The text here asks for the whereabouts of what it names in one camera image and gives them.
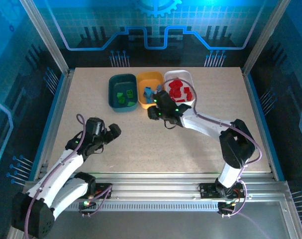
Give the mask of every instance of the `gear logo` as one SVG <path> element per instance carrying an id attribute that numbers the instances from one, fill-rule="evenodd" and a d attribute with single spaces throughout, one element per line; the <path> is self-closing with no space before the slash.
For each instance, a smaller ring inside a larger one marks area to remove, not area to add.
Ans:
<path id="1" fill-rule="evenodd" d="M 0 0 L 0 12 L 9 23 L 18 20 L 20 15 L 19 4 L 19 0 Z"/>
<path id="2" fill-rule="evenodd" d="M 135 0 L 133 4 L 136 10 L 141 11 L 141 14 L 146 13 L 147 16 L 158 17 L 166 13 L 171 14 L 172 10 L 177 9 L 177 4 L 181 3 L 181 0 Z"/>

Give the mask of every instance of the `plastic bin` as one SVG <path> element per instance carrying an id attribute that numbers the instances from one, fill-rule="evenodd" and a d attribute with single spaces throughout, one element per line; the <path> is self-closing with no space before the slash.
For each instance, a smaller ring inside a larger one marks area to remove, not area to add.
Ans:
<path id="1" fill-rule="evenodd" d="M 132 74 L 112 76 L 109 80 L 109 105 L 115 112 L 130 112 L 137 108 L 136 77 Z"/>
<path id="2" fill-rule="evenodd" d="M 156 105 L 155 103 L 146 103 L 146 98 L 143 96 L 145 87 L 151 87 L 153 91 L 156 90 L 158 85 L 164 84 L 163 75 L 157 71 L 142 72 L 136 77 L 138 100 L 144 109 L 148 109 L 150 106 Z"/>
<path id="3" fill-rule="evenodd" d="M 191 86 L 194 87 L 194 84 L 193 84 L 193 79 L 192 79 L 192 75 L 190 74 L 190 72 L 188 71 L 185 71 L 185 70 L 177 70 L 177 71 L 168 71 L 165 73 L 164 75 L 164 79 L 165 79 L 165 82 L 167 80 L 170 80 L 170 79 L 174 79 L 174 78 L 180 78 L 182 80 L 185 80 L 187 81 L 188 83 L 191 84 Z M 171 90 L 171 87 L 169 86 L 169 84 L 171 83 L 172 81 L 169 81 L 169 82 L 166 82 L 165 83 L 165 89 L 166 91 L 169 93 L 170 90 Z M 187 94 L 184 93 L 184 88 L 185 87 L 189 87 L 186 83 L 182 82 L 183 83 L 183 86 L 180 88 L 181 90 L 181 97 L 179 98 L 174 98 L 176 101 L 177 100 L 185 100 L 185 102 L 176 102 L 177 105 L 180 105 L 180 104 L 186 104 L 186 105 L 189 105 L 191 106 L 194 101 L 195 101 L 195 96 L 194 96 L 194 93 L 193 91 L 190 89 L 190 91 L 192 92 L 192 99 L 190 101 L 187 100 Z"/>

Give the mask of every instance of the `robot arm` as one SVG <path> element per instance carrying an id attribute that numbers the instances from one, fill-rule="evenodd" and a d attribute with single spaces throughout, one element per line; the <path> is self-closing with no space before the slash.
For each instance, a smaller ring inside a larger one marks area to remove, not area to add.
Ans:
<path id="1" fill-rule="evenodd" d="M 44 238 L 51 230 L 54 221 L 72 202 L 78 198 L 95 196 L 96 178 L 87 173 L 77 173 L 72 179 L 70 176 L 95 151 L 104 147 L 120 136 L 121 130 L 116 124 L 106 129 L 104 122 L 99 118 L 89 118 L 86 122 L 84 141 L 78 147 L 77 153 L 65 159 L 77 148 L 80 143 L 78 133 L 70 139 L 57 163 L 50 171 L 27 193 L 17 193 L 12 201 L 11 225 L 24 231 L 25 218 L 32 199 L 28 234 L 37 238 Z"/>
<path id="2" fill-rule="evenodd" d="M 163 119 L 170 124 L 201 132 L 220 142 L 225 164 L 215 184 L 216 191 L 220 196 L 227 197 L 228 192 L 231 191 L 236 183 L 245 163 L 253 154 L 255 146 L 244 136 L 224 125 L 232 125 L 252 138 L 245 123 L 239 119 L 230 122 L 201 113 L 195 114 L 191 106 L 185 104 L 176 105 L 166 91 L 157 92 L 153 95 L 153 99 L 156 102 L 156 106 L 148 108 L 148 116 L 150 119 Z M 204 119 L 211 119 L 212 121 L 220 122 L 220 124 L 218 125 Z"/>

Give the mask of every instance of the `beige table surface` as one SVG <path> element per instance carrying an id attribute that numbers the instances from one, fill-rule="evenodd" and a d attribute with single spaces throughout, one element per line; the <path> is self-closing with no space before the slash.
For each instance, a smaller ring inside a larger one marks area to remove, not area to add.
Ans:
<path id="1" fill-rule="evenodd" d="M 49 168 L 59 159 L 67 141 L 82 130 L 76 120 L 99 117 L 106 126 L 116 123 L 122 134 L 102 154 L 91 155 L 79 168 L 94 172 L 201 172 L 215 173 L 224 164 L 220 144 L 191 129 L 164 128 L 163 121 L 150 120 L 140 105 L 130 113 L 116 113 L 108 105 L 108 81 L 122 73 L 187 70 L 198 94 L 197 111 L 212 117 L 247 124 L 264 156 L 246 172 L 270 172 L 257 123 L 240 68 L 76 68 L 53 147 Z"/>

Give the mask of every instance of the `yellow bin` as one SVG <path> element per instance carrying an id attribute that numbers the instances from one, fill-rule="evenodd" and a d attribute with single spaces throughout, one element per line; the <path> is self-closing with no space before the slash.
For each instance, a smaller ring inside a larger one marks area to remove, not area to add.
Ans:
<path id="1" fill-rule="evenodd" d="M 145 87 L 151 87 L 154 91 L 158 85 L 164 84 L 163 75 L 157 71 L 141 72 L 136 77 L 138 100 L 144 109 L 156 105 L 155 103 L 147 104 L 146 98 L 143 96 Z"/>

